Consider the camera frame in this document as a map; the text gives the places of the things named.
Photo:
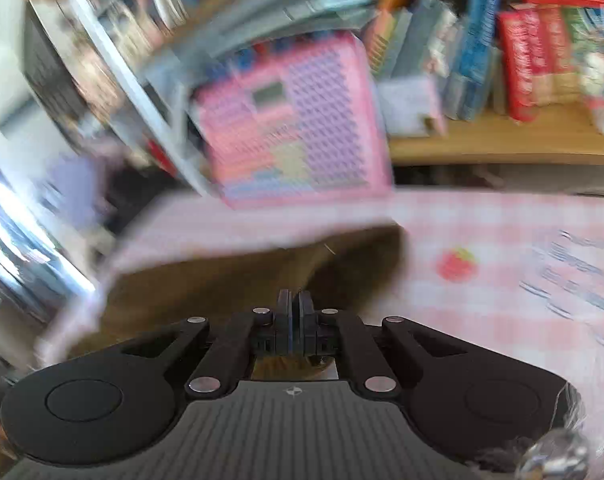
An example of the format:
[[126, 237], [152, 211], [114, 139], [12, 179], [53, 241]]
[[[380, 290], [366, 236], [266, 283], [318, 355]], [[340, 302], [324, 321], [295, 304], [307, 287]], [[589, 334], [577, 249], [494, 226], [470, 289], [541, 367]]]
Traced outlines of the white bookshelf upright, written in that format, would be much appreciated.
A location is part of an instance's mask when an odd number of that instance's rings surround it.
[[122, 54], [108, 36], [108, 32], [99, 24], [89, 0], [69, 0], [75, 18], [81, 23], [85, 32], [104, 63], [113, 74], [114, 79], [123, 90], [127, 100], [149, 128], [153, 140], [163, 148], [165, 155], [173, 163], [180, 177], [200, 195], [209, 196], [213, 192], [212, 184], [195, 165], [180, 154], [177, 144], [172, 140], [172, 128], [162, 117], [160, 110], [152, 103], [137, 76], [126, 63]]

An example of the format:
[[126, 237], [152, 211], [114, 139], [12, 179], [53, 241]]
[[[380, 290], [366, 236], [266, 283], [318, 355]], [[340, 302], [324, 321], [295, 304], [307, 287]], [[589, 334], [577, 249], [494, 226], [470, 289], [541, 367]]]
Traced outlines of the clear plastic card case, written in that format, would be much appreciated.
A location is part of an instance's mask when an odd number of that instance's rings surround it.
[[385, 79], [377, 83], [384, 129], [391, 138], [445, 136], [446, 120], [430, 75]]

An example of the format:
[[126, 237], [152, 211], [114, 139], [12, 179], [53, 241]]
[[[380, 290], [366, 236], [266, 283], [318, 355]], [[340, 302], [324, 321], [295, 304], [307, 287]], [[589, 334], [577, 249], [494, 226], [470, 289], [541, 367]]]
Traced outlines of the colourful candy bouquet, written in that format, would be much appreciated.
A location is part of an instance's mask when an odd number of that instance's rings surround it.
[[592, 121], [604, 135], [604, 4], [582, 9], [576, 61], [579, 85]]

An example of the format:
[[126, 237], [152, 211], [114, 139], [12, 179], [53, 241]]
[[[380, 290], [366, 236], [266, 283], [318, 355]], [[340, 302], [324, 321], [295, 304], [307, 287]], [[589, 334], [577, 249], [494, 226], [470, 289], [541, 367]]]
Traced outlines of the pink learning keyboard tablet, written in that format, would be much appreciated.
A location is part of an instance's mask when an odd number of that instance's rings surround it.
[[192, 109], [229, 205], [368, 198], [392, 187], [366, 51], [351, 32], [229, 55], [195, 89]]

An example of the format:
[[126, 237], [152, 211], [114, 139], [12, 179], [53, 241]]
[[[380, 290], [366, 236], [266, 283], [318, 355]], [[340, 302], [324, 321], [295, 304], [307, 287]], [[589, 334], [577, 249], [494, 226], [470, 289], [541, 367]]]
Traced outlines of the pink checkered cartoon desk mat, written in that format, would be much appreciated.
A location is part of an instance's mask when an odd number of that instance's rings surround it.
[[233, 209], [176, 193], [159, 200], [36, 347], [45, 365], [95, 330], [120, 275], [191, 257], [318, 242], [337, 231], [397, 224], [401, 270], [365, 309], [369, 323], [418, 323], [551, 370], [585, 404], [585, 428], [604, 430], [604, 198], [405, 188], [372, 200]]

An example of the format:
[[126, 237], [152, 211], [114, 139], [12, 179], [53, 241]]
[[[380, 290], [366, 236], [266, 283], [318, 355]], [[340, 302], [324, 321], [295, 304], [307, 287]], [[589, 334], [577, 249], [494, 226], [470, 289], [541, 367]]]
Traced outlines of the lavender folded cloth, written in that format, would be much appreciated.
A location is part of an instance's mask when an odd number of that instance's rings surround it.
[[49, 169], [42, 201], [75, 229], [98, 224], [110, 206], [106, 197], [109, 164], [95, 154], [62, 157]]

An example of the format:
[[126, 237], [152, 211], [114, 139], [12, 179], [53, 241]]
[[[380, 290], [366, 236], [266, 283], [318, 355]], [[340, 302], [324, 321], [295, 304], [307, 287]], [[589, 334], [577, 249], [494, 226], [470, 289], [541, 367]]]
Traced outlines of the brown corduroy pants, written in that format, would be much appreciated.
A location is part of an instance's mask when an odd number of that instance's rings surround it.
[[363, 314], [402, 267], [404, 249], [404, 229], [387, 224], [336, 232], [296, 247], [197, 257], [123, 274], [108, 289], [96, 330], [72, 344], [67, 357], [194, 315], [219, 330], [237, 312], [272, 307], [283, 290], [306, 290], [318, 310]]

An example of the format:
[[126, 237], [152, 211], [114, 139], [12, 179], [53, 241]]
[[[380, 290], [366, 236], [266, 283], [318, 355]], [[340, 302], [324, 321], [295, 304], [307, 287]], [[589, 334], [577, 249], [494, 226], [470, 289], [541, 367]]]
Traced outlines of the wooden shelf board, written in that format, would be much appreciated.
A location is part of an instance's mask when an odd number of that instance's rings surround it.
[[604, 166], [604, 136], [579, 103], [543, 107], [531, 122], [485, 112], [474, 122], [447, 120], [446, 127], [443, 136], [392, 138], [392, 164]]

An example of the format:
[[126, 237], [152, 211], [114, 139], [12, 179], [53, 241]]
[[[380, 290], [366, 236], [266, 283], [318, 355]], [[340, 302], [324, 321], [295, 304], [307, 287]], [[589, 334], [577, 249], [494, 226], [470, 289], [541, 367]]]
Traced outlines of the red dictionary book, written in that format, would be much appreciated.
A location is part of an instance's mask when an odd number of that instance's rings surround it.
[[552, 81], [535, 6], [516, 4], [498, 15], [508, 114], [516, 122], [531, 122], [538, 107], [552, 97]]

